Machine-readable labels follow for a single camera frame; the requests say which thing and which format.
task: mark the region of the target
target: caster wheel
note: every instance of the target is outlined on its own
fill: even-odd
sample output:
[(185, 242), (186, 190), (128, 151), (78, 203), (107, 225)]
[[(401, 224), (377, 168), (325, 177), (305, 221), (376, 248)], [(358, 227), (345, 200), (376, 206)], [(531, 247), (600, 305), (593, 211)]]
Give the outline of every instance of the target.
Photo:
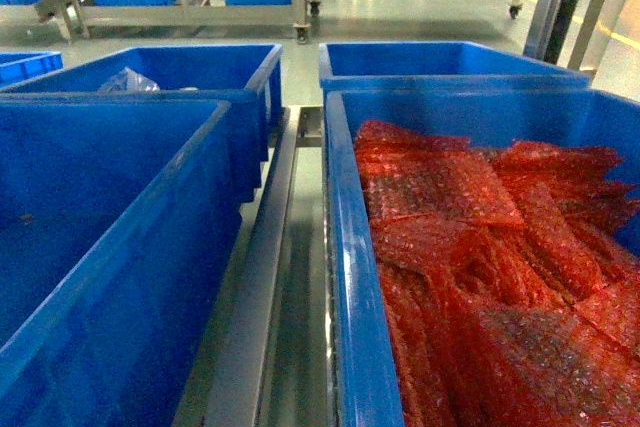
[(311, 2), (311, 17), (314, 19), (320, 16), (320, 2)]
[(304, 45), (309, 42), (309, 31), (306, 28), (298, 28), (298, 44)]
[(509, 15), (513, 20), (516, 20), (521, 10), (522, 10), (521, 5), (512, 5), (511, 7), (509, 7)]

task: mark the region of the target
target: metal rail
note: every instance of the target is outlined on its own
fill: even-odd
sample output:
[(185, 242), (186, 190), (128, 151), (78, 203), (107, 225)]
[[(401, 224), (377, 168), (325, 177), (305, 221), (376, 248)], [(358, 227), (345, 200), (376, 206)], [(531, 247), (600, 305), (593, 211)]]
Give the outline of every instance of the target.
[(250, 427), (266, 415), (278, 335), (280, 256), (293, 193), (300, 111), (285, 110), (203, 425)]

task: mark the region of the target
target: bin rim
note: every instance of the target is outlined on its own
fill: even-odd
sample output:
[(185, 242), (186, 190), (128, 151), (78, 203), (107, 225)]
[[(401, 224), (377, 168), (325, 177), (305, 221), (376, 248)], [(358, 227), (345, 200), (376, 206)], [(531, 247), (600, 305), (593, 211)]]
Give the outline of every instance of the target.
[[(2, 105), (31, 109), (31, 105), (24, 103), (25, 99), (2, 101)], [(201, 104), (211, 104), (212, 113), (180, 147), (178, 152), (164, 165), (147, 186), (118, 216), (82, 258), (70, 268), (69, 272), (60, 280), (56, 287), (45, 297), (33, 313), (22, 323), (4, 345), (0, 345), (0, 398), (6, 395), (17, 378), (29, 365), (38, 351), (42, 348), (51, 331), (55, 329), (62, 318), (68, 314), (81, 296), (90, 288), (92, 281), (101, 276), (111, 279), (122, 265), (111, 267), (109, 261), (115, 254), (114, 246), (127, 240), (132, 232), (140, 227), (140, 218), (144, 218), (157, 199), (168, 193), (170, 188), (179, 181), (182, 164), (198, 149), (213, 129), (222, 121), (231, 107), (227, 101), (189, 100)], [(138, 99), (135, 103), (154, 104), (153, 99)], [(81, 104), (75, 101), (66, 102), (67, 106), (95, 109), (95, 105)]]
[(78, 68), (86, 68), (91, 64), (96, 62), (101, 62), (110, 57), (114, 57), (116, 55), (122, 55), (127, 52), (139, 51), (139, 50), (155, 50), (155, 49), (163, 49), (163, 50), (187, 50), (187, 49), (197, 49), (197, 48), (218, 48), (218, 47), (232, 47), (232, 48), (251, 48), (251, 47), (265, 47), (270, 46), (271, 49), (269, 53), (262, 60), (256, 71), (249, 78), (247, 84), (241, 89), (219, 89), (219, 90), (199, 90), (199, 91), (182, 91), (182, 90), (160, 90), (158, 92), (109, 92), (104, 93), (105, 96), (121, 96), (121, 97), (134, 97), (135, 99), (140, 99), (146, 96), (152, 98), (161, 98), (162, 95), (167, 98), (171, 98), (172, 96), (179, 95), (183, 98), (215, 98), (215, 94), (212, 97), (212, 93), (220, 93), (220, 92), (234, 92), (239, 93), (238, 99), (234, 99), (233, 102), (253, 102), (257, 99), (258, 94), (261, 93), (265, 88), (267, 83), (269, 82), (270, 74), (273, 72), (276, 64), (282, 58), (283, 46), (282, 44), (274, 44), (274, 43), (253, 43), (253, 44), (197, 44), (197, 45), (146, 45), (139, 47), (129, 47), (127, 49), (119, 50), (117, 52), (113, 52), (108, 55), (104, 55), (102, 57), (98, 57), (97, 59), (90, 60), (84, 64), (76, 65), (73, 67), (65, 67), (55, 72), (49, 72), (45, 75), (38, 76), (37, 78), (27, 79), (22, 82), (16, 82), (8, 87), (3, 87), (0, 89), (0, 99), (5, 98), (7, 94), (11, 95), (19, 95), (23, 98), (72, 98), (72, 97), (82, 97), (83, 95), (91, 94), (92, 96), (100, 95), (99, 92), (74, 92), (74, 91), (57, 91), (57, 92), (16, 92), (15, 89), (20, 89), (23, 86), (30, 85), (32, 82), (40, 82), (44, 79), (48, 79), (50, 77), (54, 77), (56, 75), (61, 75), (63, 73), (76, 70)]
[[(335, 75), (333, 73), (333, 68), (331, 66), (331, 56), (329, 54), (329, 49), (332, 46), (367, 46), (367, 45), (386, 45), (389, 47), (394, 47), (394, 46), (398, 46), (398, 45), (410, 45), (410, 46), (423, 46), (423, 45), (449, 45), (449, 46), (468, 46), (468, 47), (473, 47), (475, 49), (480, 49), (480, 50), (484, 50), (484, 51), (489, 51), (489, 52), (494, 52), (494, 53), (498, 53), (501, 55), (505, 55), (507, 57), (510, 57), (514, 60), (524, 60), (528, 63), (532, 63), (541, 67), (545, 67), (547, 69), (550, 70), (550, 72), (548, 74), (472, 74), (472, 75), (468, 75), (468, 74), (453, 74), (453, 75), (445, 75), (445, 74), (441, 74), (441, 75), (425, 75), (425, 74), (415, 74), (415, 75)], [(464, 79), (464, 78), (469, 78), (469, 77), (481, 77), (483, 79), (486, 79), (488, 77), (490, 78), (494, 78), (494, 79), (505, 79), (505, 78), (510, 78), (510, 77), (518, 77), (518, 76), (526, 76), (529, 78), (540, 78), (540, 79), (544, 79), (544, 78), (548, 78), (550, 76), (567, 76), (567, 77), (573, 77), (573, 78), (578, 78), (582, 81), (582, 83), (584, 84), (584, 87), (588, 87), (588, 85), (591, 82), (591, 78), (583, 73), (583, 72), (577, 72), (577, 71), (571, 71), (569, 69), (564, 69), (562, 67), (558, 67), (557, 65), (554, 64), (549, 64), (547, 62), (543, 62), (541, 60), (538, 59), (533, 59), (530, 57), (523, 57), (523, 56), (519, 56), (517, 54), (511, 53), (511, 52), (505, 52), (499, 49), (495, 49), (493, 47), (490, 47), (488, 45), (484, 45), (484, 44), (479, 44), (477, 42), (470, 42), (467, 40), (461, 40), (461, 41), (457, 41), (457, 40), (415, 40), (415, 41), (399, 41), (399, 42), (393, 42), (393, 41), (372, 41), (372, 42), (325, 42), (325, 43), (321, 43), (318, 46), (318, 50), (319, 50), (319, 58), (320, 58), (320, 86), (323, 88), (331, 88), (334, 87), (333, 84), (338, 84), (338, 87), (340, 87), (341, 83), (345, 80), (352, 80), (354, 78), (378, 78), (378, 79), (398, 79), (398, 78), (407, 78), (407, 79), (416, 79), (416, 78), (433, 78), (433, 77), (439, 77), (439, 78), (443, 78), (446, 77), (447, 79), (451, 79), (452, 81), (456, 81), (458, 79)]]

